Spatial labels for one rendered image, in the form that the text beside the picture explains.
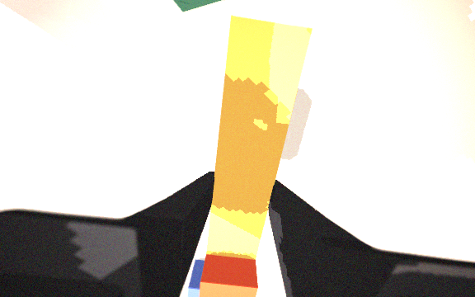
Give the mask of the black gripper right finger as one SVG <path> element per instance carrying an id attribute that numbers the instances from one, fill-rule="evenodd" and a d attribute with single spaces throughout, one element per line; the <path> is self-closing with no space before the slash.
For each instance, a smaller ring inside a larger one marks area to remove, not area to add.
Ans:
<path id="1" fill-rule="evenodd" d="M 475 261 L 373 247 L 278 180 L 268 212 L 286 297 L 475 297 Z"/>

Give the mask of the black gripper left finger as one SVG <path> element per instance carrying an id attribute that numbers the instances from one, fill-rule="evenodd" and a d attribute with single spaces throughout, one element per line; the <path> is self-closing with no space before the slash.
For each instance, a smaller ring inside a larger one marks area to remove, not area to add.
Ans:
<path id="1" fill-rule="evenodd" d="M 0 210 L 5 272 L 118 285 L 125 297 L 180 297 L 212 205 L 214 172 L 112 218 Z"/>

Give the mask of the green flat rectangular block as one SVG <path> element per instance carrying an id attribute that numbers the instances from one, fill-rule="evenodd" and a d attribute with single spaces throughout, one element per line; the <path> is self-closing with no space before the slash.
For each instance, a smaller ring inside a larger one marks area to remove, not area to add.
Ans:
<path id="1" fill-rule="evenodd" d="M 182 12 L 222 0 L 173 0 Z"/>

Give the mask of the blue block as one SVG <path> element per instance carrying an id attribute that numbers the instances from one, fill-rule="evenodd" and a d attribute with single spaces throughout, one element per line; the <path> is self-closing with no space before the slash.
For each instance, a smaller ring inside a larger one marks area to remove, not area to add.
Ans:
<path id="1" fill-rule="evenodd" d="M 200 281 L 204 268 L 205 261 L 195 259 L 193 270 L 190 276 L 190 282 L 187 290 L 187 297 L 199 297 L 200 296 Z"/>

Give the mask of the yellow bar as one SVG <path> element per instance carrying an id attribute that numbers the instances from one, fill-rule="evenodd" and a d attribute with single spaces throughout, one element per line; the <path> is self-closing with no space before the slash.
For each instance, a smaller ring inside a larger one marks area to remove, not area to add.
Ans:
<path id="1" fill-rule="evenodd" d="M 312 30 L 231 15 L 199 297 L 256 297 L 256 255 Z"/>

